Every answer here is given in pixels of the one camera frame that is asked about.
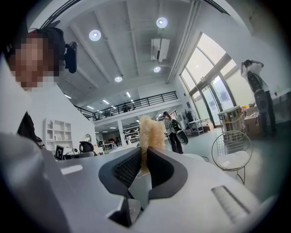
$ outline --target white wire chair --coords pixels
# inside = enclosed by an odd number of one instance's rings
[[[240,131],[222,133],[214,141],[211,148],[214,163],[224,171],[236,171],[244,185],[246,182],[246,165],[250,161],[252,153],[251,140]],[[244,168],[244,179],[238,174],[238,170],[242,168]]]

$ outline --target recessed light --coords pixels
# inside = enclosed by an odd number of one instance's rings
[[[164,17],[158,18],[158,20],[156,21],[156,25],[160,28],[166,27],[167,24],[168,24],[168,20]]]
[[[117,77],[115,77],[115,79],[114,79],[116,82],[121,82],[122,81],[122,78],[120,77],[120,76],[117,76]]]
[[[91,41],[97,41],[101,38],[101,32],[99,32],[98,30],[92,30],[89,33],[89,38]]]
[[[156,66],[156,67],[154,68],[154,72],[155,72],[155,73],[159,72],[160,70],[161,70],[161,68],[160,68],[159,66]]]

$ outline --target floor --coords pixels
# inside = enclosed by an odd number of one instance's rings
[[[277,127],[277,134],[274,137],[251,138],[253,153],[246,166],[245,187],[262,202],[279,193],[284,176],[289,171],[291,162],[288,147],[291,139],[289,129],[290,125],[285,124]],[[188,144],[182,145],[183,152],[208,157],[209,162],[214,163],[211,147],[220,134],[221,129],[217,128],[200,136],[188,137]],[[168,140],[166,140],[166,149],[171,150]],[[227,173],[241,182],[236,172]],[[240,170],[239,174],[243,177],[243,170]]]

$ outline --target railing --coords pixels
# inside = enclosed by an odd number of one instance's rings
[[[177,95],[176,91],[171,91],[155,96],[150,96],[147,98],[134,100],[131,102],[126,102],[123,104],[119,104],[113,107],[109,107],[97,112],[91,112],[86,109],[75,106],[89,121],[98,121],[107,117],[111,117],[114,115],[118,115],[124,112],[133,111],[139,108],[152,106],[155,104],[160,104],[163,102],[168,102],[172,100],[176,100]]]
[[[89,121],[94,121],[94,113],[74,105]]]

